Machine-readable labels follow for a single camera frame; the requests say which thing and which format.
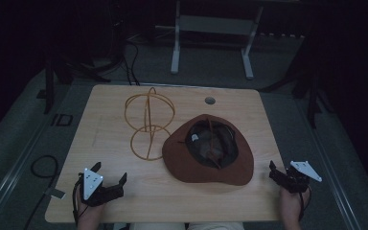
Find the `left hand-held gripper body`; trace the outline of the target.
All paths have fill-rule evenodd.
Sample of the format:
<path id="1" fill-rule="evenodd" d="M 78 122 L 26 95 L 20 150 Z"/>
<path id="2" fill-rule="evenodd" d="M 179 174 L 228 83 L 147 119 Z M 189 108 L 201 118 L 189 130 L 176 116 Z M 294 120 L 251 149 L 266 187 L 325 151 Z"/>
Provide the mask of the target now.
<path id="1" fill-rule="evenodd" d="M 85 169 L 80 188 L 81 202 L 96 207 L 124 196 L 124 188 L 117 190 L 117 185 L 103 186 L 104 177 L 96 172 Z"/>

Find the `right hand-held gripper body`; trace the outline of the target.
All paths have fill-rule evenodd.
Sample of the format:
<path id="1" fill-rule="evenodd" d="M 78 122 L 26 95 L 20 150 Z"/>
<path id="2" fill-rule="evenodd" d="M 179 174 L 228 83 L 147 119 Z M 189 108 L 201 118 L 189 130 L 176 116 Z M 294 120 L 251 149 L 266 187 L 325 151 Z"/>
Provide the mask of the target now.
<path id="1" fill-rule="evenodd" d="M 282 181 L 277 183 L 292 194 L 303 193 L 310 185 L 310 180 L 322 181 L 322 177 L 308 161 L 291 161 L 290 166 L 294 169 L 294 175 L 283 175 Z"/>

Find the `brown felt hat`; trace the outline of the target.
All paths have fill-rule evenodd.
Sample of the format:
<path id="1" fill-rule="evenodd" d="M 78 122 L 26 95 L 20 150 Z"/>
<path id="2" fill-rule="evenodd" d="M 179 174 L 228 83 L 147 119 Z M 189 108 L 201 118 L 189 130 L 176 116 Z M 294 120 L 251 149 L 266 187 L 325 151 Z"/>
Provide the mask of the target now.
<path id="1" fill-rule="evenodd" d="M 186 183 L 246 185 L 254 156 L 242 133 L 229 121 L 201 114 L 178 128 L 162 147 L 164 163 Z"/>

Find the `golden wire hat stand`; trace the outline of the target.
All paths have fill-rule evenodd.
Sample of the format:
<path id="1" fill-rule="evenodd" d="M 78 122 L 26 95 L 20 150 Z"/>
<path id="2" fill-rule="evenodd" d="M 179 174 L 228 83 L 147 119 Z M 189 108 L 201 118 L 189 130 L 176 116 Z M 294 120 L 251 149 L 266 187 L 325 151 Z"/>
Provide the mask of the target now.
<path id="1" fill-rule="evenodd" d="M 129 147 L 141 160 L 155 161 L 162 158 L 161 148 L 171 136 L 169 126 L 175 117 L 171 99 L 154 87 L 128 97 L 124 118 L 131 129 Z"/>

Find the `person's left hand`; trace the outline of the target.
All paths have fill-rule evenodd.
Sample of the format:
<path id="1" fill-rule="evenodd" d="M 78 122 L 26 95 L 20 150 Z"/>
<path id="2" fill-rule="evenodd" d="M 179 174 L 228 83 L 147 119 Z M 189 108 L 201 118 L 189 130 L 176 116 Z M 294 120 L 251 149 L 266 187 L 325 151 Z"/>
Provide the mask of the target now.
<path id="1" fill-rule="evenodd" d="M 98 230 L 102 215 L 104 213 L 105 205 L 96 207 L 89 207 L 83 204 L 80 200 L 78 201 L 78 230 Z"/>

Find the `person's right hand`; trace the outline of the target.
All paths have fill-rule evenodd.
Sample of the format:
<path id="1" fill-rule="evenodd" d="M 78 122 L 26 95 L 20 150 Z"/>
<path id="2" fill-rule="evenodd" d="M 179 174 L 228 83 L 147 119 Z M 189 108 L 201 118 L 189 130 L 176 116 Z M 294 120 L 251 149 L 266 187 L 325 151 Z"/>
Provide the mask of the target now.
<path id="1" fill-rule="evenodd" d="M 280 188 L 279 213 L 285 230 L 302 230 L 300 215 L 311 201 L 311 190 L 302 194 L 292 194 Z"/>

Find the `grey tape piece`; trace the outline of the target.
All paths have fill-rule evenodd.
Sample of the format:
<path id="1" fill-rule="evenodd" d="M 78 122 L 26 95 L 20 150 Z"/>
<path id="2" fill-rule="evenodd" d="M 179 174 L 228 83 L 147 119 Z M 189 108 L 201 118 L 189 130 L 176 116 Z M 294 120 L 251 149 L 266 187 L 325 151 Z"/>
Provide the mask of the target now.
<path id="1" fill-rule="evenodd" d="M 64 197 L 65 197 L 65 192 L 60 191 L 56 188 L 52 188 L 52 187 L 47 188 L 45 190 L 44 194 L 46 196 L 50 196 L 50 197 L 54 197 L 54 198 L 58 198 L 58 199 L 64 199 Z"/>

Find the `black tripod stand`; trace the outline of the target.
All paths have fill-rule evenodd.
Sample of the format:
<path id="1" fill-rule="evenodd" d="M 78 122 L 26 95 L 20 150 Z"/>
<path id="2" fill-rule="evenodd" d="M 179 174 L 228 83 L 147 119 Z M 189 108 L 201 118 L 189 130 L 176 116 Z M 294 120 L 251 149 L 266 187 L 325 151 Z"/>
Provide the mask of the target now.
<path id="1" fill-rule="evenodd" d="M 85 78 L 97 82 L 110 82 L 100 76 L 101 72 L 115 68 L 120 64 L 124 56 L 122 54 L 125 45 L 122 37 L 124 34 L 124 21 L 111 23 L 111 47 L 110 52 L 113 56 L 110 62 L 99 67 L 94 67 L 93 62 L 89 64 L 82 63 L 76 57 L 71 55 L 70 51 L 65 51 L 55 42 L 50 41 L 44 49 L 45 53 L 45 89 L 38 93 L 39 99 L 44 99 L 46 102 L 44 113 L 48 114 L 55 103 L 55 80 L 54 76 L 64 84 L 71 84 L 74 80 L 72 71 L 77 71 Z"/>
<path id="2" fill-rule="evenodd" d="M 307 119 L 312 128 L 316 128 L 315 114 L 319 111 L 317 100 L 321 98 L 320 82 L 327 76 L 331 61 L 326 42 L 319 37 L 306 36 L 296 55 L 291 61 L 285 76 L 260 88 L 260 92 L 272 92 L 282 86 L 295 81 L 291 91 L 295 99 L 302 99 L 309 94 Z"/>

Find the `black rectangular floor bracket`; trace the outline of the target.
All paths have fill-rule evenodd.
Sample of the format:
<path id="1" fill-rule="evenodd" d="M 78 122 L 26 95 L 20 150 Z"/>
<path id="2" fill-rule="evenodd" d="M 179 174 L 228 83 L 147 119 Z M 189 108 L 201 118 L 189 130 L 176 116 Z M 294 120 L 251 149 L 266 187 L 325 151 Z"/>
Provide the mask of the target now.
<path id="1" fill-rule="evenodd" d="M 56 114 L 51 122 L 52 127 L 69 127 L 74 117 L 68 114 Z"/>

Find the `white metal desk frame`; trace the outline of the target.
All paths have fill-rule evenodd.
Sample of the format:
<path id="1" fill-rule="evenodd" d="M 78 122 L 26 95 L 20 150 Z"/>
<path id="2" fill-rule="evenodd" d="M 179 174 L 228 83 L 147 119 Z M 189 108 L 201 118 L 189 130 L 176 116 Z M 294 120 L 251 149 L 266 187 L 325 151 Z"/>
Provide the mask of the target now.
<path id="1" fill-rule="evenodd" d="M 260 6 L 253 19 L 221 18 L 211 16 L 198 16 L 181 13 L 181 0 L 175 1 L 174 45 L 172 50 L 171 73 L 179 72 L 180 61 L 180 33 L 198 32 L 225 35 L 247 35 L 248 42 L 241 48 L 241 60 L 245 77 L 254 78 L 249 53 L 263 14 L 264 7 Z"/>

